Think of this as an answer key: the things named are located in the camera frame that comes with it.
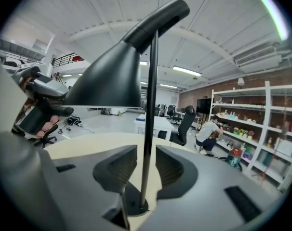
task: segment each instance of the black bag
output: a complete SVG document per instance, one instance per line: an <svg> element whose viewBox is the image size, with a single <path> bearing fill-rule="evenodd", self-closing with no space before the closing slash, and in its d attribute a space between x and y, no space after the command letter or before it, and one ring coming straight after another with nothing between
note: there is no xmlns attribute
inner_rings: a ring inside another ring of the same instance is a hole
<svg viewBox="0 0 292 231"><path fill-rule="evenodd" d="M77 125L81 122L80 117L77 115L71 115L68 119L67 119L67 123L69 125Z"/></svg>

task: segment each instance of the fluorescent light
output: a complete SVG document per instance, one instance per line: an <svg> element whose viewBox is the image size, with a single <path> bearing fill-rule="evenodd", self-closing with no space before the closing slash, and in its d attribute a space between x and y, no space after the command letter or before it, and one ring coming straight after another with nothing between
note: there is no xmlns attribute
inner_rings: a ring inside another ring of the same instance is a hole
<svg viewBox="0 0 292 231"><path fill-rule="evenodd" d="M289 33L288 33L288 30L285 26L283 17L281 15L279 9L277 8L277 6L273 2L273 0L261 0L261 1L266 6L266 8L268 9L268 12L271 15L271 17L272 17L272 19L277 27L277 31L279 33L280 39L286 40L289 37Z"/></svg>
<svg viewBox="0 0 292 231"><path fill-rule="evenodd" d="M177 88L177 87L174 87L174 86L169 86L169 85L164 85L164 84L160 84L160 86L163 86L163 87L170 87L170 88Z"/></svg>
<svg viewBox="0 0 292 231"><path fill-rule="evenodd" d="M195 75L195 76L202 76L202 74L200 74L198 72L194 72L192 70L185 69L185 68L182 68L182 67L174 66L173 70L181 71L181 72L184 72L184 73L187 73L187 74L191 74L191 75Z"/></svg>

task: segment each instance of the shelving unit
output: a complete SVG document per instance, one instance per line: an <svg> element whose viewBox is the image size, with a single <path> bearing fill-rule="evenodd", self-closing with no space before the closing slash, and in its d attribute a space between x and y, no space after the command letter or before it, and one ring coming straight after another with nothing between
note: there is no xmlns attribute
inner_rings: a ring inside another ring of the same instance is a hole
<svg viewBox="0 0 292 231"><path fill-rule="evenodd" d="M261 136L259 138L259 141L256 140L249 140L245 137L239 136L237 134L224 131L224 134L236 138L237 140L243 141L245 143L248 143L254 147L256 147L256 150L253 154L252 160L249 160L248 158L243 158L248 164L246 167L246 172L245 175L250 175L252 167L255 167L262 172L266 173L269 177L274 179L279 183L278 190L282 190L287 187L287 183L285 180L289 178L288 176L292 175L292 158L281 153L278 151L275 151L274 148L268 148L265 143L266 143L266 135L268 131L274 131L277 133L281 133L282 130L279 128L273 128L270 127L270 116L271 113L281 113L283 114L284 111L286 111L288 114L292 115L292 107L281 107L281 106L273 106L272 105L272 96L283 96L284 95L292 96L292 85L285 85L285 86L270 86L269 81L265 81L265 86L264 87L258 87L258 88L248 88L248 89L239 89L239 90L226 90L226 91L219 91L219 92L214 92L212 90L212 103L211 103L211 109L210 109L210 115L209 115L209 120L211 119L212 114L212 109L214 107L220 107L220 108L230 108L230 109L246 109L246 110L258 110L262 111L265 113L264 116L264 121L263 124L256 124L253 122L248 122L240 119L234 119L231 118L229 115L219 115L219 118L225 119L225 120L230 120L246 125L250 125L253 127L258 127L261 128ZM254 105L254 104L239 104L239 103L214 103L213 98L215 95L219 95L220 97L223 98L236 98L236 97L250 97L250 96L265 96L265 105ZM292 132L287 132L287 136L292 137ZM227 150L231 150L225 143L222 143L221 141L217 142L218 145L222 146L223 148ZM283 177L279 173L277 173L275 170L273 170L271 167L265 166L262 162L258 161L258 156L260 152L264 150L269 153L272 153L276 155L277 157L283 159L287 164L290 164L289 170L286 173L286 177Z"/></svg>

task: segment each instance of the black lampshade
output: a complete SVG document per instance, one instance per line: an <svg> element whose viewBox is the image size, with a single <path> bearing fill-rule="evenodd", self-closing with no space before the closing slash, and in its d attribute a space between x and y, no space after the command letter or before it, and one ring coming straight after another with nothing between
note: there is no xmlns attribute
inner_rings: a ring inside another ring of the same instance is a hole
<svg viewBox="0 0 292 231"><path fill-rule="evenodd" d="M119 42L86 69L63 105L140 107L140 53L131 44Z"/></svg>

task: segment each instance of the brick wall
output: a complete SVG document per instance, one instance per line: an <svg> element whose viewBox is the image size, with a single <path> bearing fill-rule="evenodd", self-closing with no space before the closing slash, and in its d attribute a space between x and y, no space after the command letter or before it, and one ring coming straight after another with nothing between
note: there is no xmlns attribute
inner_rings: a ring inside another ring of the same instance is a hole
<svg viewBox="0 0 292 231"><path fill-rule="evenodd" d="M259 75L253 75L249 77L244 77L245 85L243 88L254 88L254 87L263 87L265 86L265 81L270 81L271 86L279 86L279 85L292 85L292 68L281 70L273 73L266 73L266 74L259 74ZM197 105L197 99L202 99L204 96L208 96L209 98L212 95L212 89L214 91L224 91L224 90L232 90L233 87L236 89L239 89L239 86L237 84L238 79L225 81L219 84L207 86L204 88L180 93L179 95L179 103L178 107L186 107L188 105L193 105L196 107ZM218 95L215 95L214 101L220 100L220 97ZM231 98L223 98L224 102L230 102ZM243 103L243 104L263 104L265 103L265 97L239 97L234 98L234 103ZM272 97L272 103L274 106L284 106L284 96L273 96ZM292 107L292 97L288 97L287 99L287 106ZM264 120L264 112L254 111L254 110L242 110L242 109L226 109L228 113L235 112L236 114L239 114L239 119L243 119L244 115L248 116L252 120L256 120L257 123L262 124ZM219 112L219 107L215 107L212 111L213 114L216 114ZM283 114L277 114L277 113L271 113L270 118L270 126L276 127L280 126L282 127L283 124ZM292 121L292 115L286 116L287 121ZM243 128L246 130L253 130L255 132L254 137L258 140L260 138L260 134L262 129L258 127L253 127L250 125L243 125L238 122L233 121L226 121L222 120L230 124L232 127L238 127ZM276 137L278 136L277 132L268 131L266 136L266 141L272 137L272 140L275 141Z"/></svg>

